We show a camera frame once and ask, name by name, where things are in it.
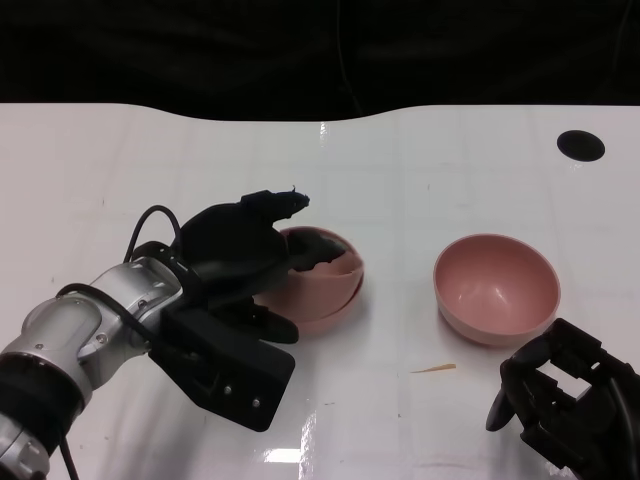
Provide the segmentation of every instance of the black hole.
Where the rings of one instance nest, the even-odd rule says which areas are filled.
[[[570,130],[558,137],[558,148],[567,157],[579,162],[593,162],[604,155],[604,143],[595,135]]]

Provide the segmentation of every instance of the white table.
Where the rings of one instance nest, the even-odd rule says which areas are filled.
[[[326,227],[356,245],[367,268],[358,313],[288,349],[297,368],[262,434],[200,410],[152,361],[132,360],[71,430],[81,479],[567,476],[520,441],[517,422],[485,431],[511,351],[471,345],[438,320],[432,267],[466,234],[528,242],[558,272],[559,316],[640,368],[638,125],[640,109],[617,107],[425,107],[293,124],[0,105],[0,343],[59,288],[119,262],[146,207],[165,204],[184,222],[295,185],[311,206],[280,225]],[[556,139],[571,129],[598,135],[605,157],[564,157]],[[151,238],[171,239],[160,215],[141,241]],[[409,373],[445,363],[457,369]],[[68,478],[58,453],[49,478]]]

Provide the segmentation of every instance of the black cable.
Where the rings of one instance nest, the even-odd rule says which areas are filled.
[[[620,63],[620,53],[622,51],[622,37],[624,36],[624,29],[629,20],[629,15],[631,15],[631,10],[633,7],[634,0],[627,0],[627,5],[625,6],[624,13],[622,14],[622,18],[620,20],[620,25],[618,26],[618,33],[616,34],[616,41],[613,46],[613,57],[611,59],[611,70],[607,77],[602,81],[597,90],[591,94],[591,101],[589,103],[593,103],[596,100],[596,97],[607,87],[610,86],[613,81],[616,72],[618,71],[618,64]]]
[[[147,209],[146,212],[142,214],[138,223],[136,223],[136,227],[133,229],[133,234],[131,235],[131,240],[129,240],[129,246],[127,247],[127,253],[124,255],[124,261],[122,263],[127,263],[131,261],[131,257],[133,256],[133,250],[136,248],[136,243],[138,242],[138,235],[140,235],[140,230],[142,230],[142,226],[144,222],[147,221],[147,218],[154,212],[162,212],[164,213],[171,222],[171,226],[173,227],[173,244],[175,246],[176,254],[179,256],[182,251],[182,233],[180,231],[180,224],[178,223],[178,219],[173,214],[171,210],[163,205],[154,205]]]
[[[622,15],[620,26],[618,27],[618,35],[616,35],[616,43],[613,49],[613,61],[611,63],[611,76],[615,75],[618,70],[618,62],[620,60],[620,51],[622,50],[622,36],[624,34],[624,27],[627,25],[629,15],[631,14],[631,7],[633,7],[633,0],[627,0],[627,6]]]
[[[71,458],[71,450],[69,449],[67,437],[65,437],[64,435],[62,436],[62,441],[60,442],[60,453],[62,454],[64,464],[67,466],[67,470],[69,471],[69,477],[71,478],[71,480],[80,480],[80,477],[78,477],[76,466],[73,463],[73,458]]]
[[[58,292],[57,296],[62,297],[71,292],[86,293],[87,295],[94,297],[96,300],[104,303],[107,308],[113,310],[113,312],[120,317],[122,323],[124,323],[127,327],[144,338],[147,342],[151,342],[154,345],[156,343],[161,343],[160,339],[147,327],[136,320],[136,318],[131,315],[129,310],[124,308],[116,300],[104,293],[102,290],[92,287],[91,285],[85,285],[83,283],[71,283],[62,288],[62,290]]]
[[[347,92],[351,96],[351,101],[353,102],[353,108],[355,108],[358,116],[363,117],[364,113],[362,113],[362,108],[360,108],[360,102],[358,102],[358,97],[356,97],[355,93],[353,93],[353,88],[351,88],[351,82],[349,82],[349,77],[347,76],[347,70],[344,66],[344,58],[342,56],[342,39],[340,37],[340,17],[341,17],[341,0],[336,0],[336,43],[338,44],[338,61],[340,62],[340,74],[342,75],[342,83],[347,89]]]

